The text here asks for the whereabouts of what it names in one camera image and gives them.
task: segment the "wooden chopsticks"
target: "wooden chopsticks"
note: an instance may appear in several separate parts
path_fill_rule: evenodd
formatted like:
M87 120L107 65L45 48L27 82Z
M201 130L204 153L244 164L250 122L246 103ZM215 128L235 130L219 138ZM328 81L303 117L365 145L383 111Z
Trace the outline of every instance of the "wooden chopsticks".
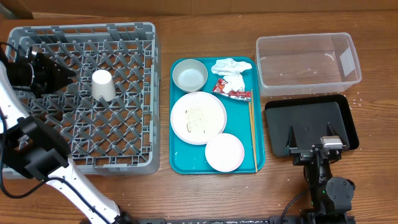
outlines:
M250 116L250 128L251 128L251 139L253 141L253 156L254 156L254 166L257 170L257 154L256 154L256 132L254 130L254 103L253 103L253 90L251 90L251 102L249 102L249 116Z

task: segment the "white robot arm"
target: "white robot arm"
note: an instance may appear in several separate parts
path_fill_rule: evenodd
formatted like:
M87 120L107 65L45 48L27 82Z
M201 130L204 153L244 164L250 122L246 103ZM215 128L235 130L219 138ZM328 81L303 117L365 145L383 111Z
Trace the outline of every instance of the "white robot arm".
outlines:
M21 198L29 195L11 195L2 181L2 167L5 163L22 174L24 177L41 180L64 194L89 219L91 223L132 223L127 214L121 212L118 205L105 197L95 186L78 170L74 163L66 141L51 127L47 127L41 120L30 116L21 105L10 83L9 75L25 76L28 82L33 83L35 70L32 64L27 63L25 74L9 70L16 67L8 66L13 62L0 62L0 133L3 140L0 150L0 187L9 197ZM29 152L17 154L13 148L20 138L30 137L35 147Z

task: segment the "small bowl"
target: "small bowl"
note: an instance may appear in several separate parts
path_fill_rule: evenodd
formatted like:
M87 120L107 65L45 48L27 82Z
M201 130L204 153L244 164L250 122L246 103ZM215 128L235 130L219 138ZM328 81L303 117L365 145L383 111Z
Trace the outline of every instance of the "small bowl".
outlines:
M182 91L191 93L200 90L207 81L207 69L198 60L186 59L173 69L173 82Z

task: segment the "plastic bin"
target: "plastic bin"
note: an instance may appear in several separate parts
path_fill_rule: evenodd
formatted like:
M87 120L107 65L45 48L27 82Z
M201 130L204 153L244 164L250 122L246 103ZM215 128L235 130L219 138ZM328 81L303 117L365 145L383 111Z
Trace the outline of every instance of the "plastic bin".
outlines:
M362 79L347 33L260 37L256 60L262 96L342 92Z
M160 166L160 42L150 22L16 27L8 42L26 52L42 49L48 58L76 72L76 82L36 99L17 91L32 115L68 141L84 174L152 174ZM113 75L116 97L94 100L91 76ZM21 139L20 148L28 139ZM22 176L7 167L6 178Z

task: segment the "black tray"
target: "black tray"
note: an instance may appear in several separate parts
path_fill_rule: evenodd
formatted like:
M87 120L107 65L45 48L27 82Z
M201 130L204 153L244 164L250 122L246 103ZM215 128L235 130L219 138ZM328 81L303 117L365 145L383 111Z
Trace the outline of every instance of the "black tray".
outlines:
M299 149L320 143L320 138L326 135L327 123L331 124L348 149L359 146L349 104L343 95L270 101L264 111L275 156L288 155L285 147L290 125L295 131Z

